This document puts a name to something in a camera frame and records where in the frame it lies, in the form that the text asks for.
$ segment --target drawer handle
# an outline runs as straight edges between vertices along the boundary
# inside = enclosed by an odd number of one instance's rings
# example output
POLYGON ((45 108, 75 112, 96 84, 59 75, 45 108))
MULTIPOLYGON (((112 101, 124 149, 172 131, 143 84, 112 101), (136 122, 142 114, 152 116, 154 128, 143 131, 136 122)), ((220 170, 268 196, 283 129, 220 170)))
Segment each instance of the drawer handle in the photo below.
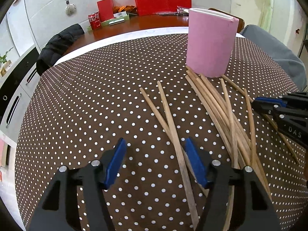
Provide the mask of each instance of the drawer handle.
POLYGON ((28 77, 26 86, 31 82, 31 80, 32 80, 33 77, 35 76, 35 73, 36 73, 36 68, 32 71, 32 73, 31 73, 30 76, 28 77))
POLYGON ((6 126, 6 128, 8 128, 9 125, 10 125, 10 123, 11 123, 13 114, 14 114, 14 112, 15 112, 15 109, 16 109, 16 107, 17 107, 18 102, 20 101, 20 98, 21 98, 21 93, 20 93, 19 96, 16 97, 16 99, 15 99, 15 101, 14 101, 12 107, 11 107, 11 110, 10 110, 10 112, 9 112, 9 115, 7 116, 7 126, 6 126))

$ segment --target white table edge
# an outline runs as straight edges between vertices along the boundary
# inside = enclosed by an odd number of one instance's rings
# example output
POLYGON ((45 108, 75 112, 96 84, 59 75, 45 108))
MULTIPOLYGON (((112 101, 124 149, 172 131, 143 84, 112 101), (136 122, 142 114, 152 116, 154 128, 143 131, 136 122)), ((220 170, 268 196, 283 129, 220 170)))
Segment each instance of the white table edge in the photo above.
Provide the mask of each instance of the white table edge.
MULTIPOLYGON (((60 64, 61 62, 68 61, 77 56, 83 55, 89 51, 105 47, 110 44, 119 43, 123 41, 130 41, 144 37, 151 36, 162 36, 162 35, 171 35, 171 34, 188 34, 188 27, 166 27, 166 28, 153 28, 153 29, 145 29, 139 31, 133 31, 129 33, 124 33, 116 36, 112 36, 109 38, 105 38, 93 43, 90 43, 84 47, 76 49, 67 55, 61 57, 55 65, 60 64)), ((236 33, 236 37, 244 38, 244 36, 236 33)))

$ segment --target pink cup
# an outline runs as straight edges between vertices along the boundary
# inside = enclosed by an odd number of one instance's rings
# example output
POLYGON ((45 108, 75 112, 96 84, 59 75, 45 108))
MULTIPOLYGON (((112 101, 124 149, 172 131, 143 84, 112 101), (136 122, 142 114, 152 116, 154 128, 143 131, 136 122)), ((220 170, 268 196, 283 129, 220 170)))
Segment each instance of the pink cup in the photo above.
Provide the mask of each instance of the pink cup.
POLYGON ((189 9, 187 66, 206 77, 221 77, 229 63, 238 22, 224 13, 189 9))

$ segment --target red box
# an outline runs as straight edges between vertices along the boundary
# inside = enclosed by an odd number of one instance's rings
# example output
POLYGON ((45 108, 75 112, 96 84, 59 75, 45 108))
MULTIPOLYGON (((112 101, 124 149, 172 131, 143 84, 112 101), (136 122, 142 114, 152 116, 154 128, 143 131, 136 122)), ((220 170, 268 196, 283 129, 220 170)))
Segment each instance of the red box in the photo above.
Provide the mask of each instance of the red box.
POLYGON ((89 19, 89 22, 91 24, 92 30, 95 30, 95 29, 101 27, 99 12, 88 15, 88 19, 89 19))
POLYGON ((113 0, 101 0, 97 2, 100 13, 100 21, 104 22, 113 18, 113 0))

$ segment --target cabinet drawer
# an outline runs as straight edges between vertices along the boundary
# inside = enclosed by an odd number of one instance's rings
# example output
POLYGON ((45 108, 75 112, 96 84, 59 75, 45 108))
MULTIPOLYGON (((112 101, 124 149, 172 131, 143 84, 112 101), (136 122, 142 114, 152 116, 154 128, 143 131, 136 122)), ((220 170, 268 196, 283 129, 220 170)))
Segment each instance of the cabinet drawer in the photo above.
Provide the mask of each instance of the cabinet drawer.
POLYGON ((24 91, 32 98, 37 84, 39 83, 40 76, 36 72, 36 65, 26 74, 25 78, 20 83, 24 91))
POLYGON ((21 86, 18 86, 1 121, 1 131, 16 143, 29 103, 30 97, 21 86))
POLYGON ((6 111, 10 100, 13 98, 17 87, 24 79, 29 70, 35 66, 39 53, 36 48, 32 49, 13 69, 0 88, 0 120, 6 111))

